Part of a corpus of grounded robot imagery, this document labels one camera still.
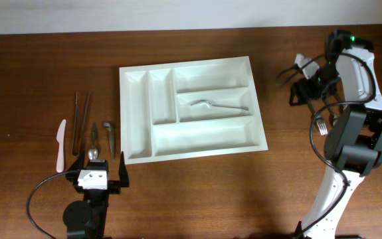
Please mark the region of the silver fork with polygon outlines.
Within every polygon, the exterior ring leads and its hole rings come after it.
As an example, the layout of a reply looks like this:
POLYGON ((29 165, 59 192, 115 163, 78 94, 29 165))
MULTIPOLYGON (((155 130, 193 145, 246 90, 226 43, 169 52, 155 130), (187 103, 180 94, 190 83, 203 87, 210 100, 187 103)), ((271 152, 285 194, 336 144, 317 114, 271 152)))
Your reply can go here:
POLYGON ((216 104, 214 102, 211 102, 209 100, 197 100, 197 101, 191 102, 190 106, 196 106, 198 104, 205 104, 205 105, 208 105, 209 107, 230 108, 230 109, 248 111, 247 107, 220 105, 220 104, 216 104))
POLYGON ((312 113, 312 119, 315 119, 315 125, 320 133, 320 135, 322 136, 325 136, 328 134, 328 129, 327 129, 327 125, 326 125, 326 122, 324 120, 324 118, 322 116, 315 116, 315 109, 311 103, 311 101, 308 101, 307 103, 308 105, 308 108, 310 109, 311 113, 312 113))

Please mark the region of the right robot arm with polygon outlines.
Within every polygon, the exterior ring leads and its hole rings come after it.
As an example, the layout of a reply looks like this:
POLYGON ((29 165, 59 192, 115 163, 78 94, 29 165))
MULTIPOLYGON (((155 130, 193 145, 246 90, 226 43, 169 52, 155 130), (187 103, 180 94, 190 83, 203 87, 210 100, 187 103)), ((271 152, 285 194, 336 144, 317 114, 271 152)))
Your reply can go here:
POLYGON ((382 95, 373 43, 335 30, 322 56, 324 66, 298 54, 291 67, 304 77, 291 85, 289 104, 308 106, 310 129, 326 137, 324 150, 314 151, 326 164, 322 185, 293 238, 335 238, 352 194, 382 164, 382 95))

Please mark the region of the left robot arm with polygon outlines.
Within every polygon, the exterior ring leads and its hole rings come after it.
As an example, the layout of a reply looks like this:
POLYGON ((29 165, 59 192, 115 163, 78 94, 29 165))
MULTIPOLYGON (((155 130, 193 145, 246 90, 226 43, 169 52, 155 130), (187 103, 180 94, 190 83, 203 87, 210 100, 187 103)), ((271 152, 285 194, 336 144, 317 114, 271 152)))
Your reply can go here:
POLYGON ((70 203, 64 210, 62 219, 68 238, 104 237, 109 196, 120 194, 122 188, 130 185, 123 153, 118 168, 120 179, 109 180, 108 171, 107 161, 94 159, 85 164, 80 155, 66 172, 66 179, 76 192, 83 194, 82 200, 70 203))

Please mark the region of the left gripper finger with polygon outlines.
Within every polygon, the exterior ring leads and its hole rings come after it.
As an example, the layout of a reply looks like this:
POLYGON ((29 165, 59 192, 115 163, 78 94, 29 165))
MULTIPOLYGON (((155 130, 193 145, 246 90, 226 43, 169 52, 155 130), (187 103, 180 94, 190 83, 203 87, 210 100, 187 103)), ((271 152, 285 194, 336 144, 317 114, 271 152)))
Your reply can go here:
POLYGON ((84 168, 84 161, 85 161, 85 152, 80 151, 78 155, 76 155, 74 163, 68 168, 68 171, 79 171, 84 168))
POLYGON ((119 164, 119 178, 120 178, 120 186, 121 187, 129 187, 130 186, 130 178, 128 175, 128 171, 126 168, 126 163, 125 163, 125 156, 124 152, 121 152, 120 155, 120 164, 119 164))

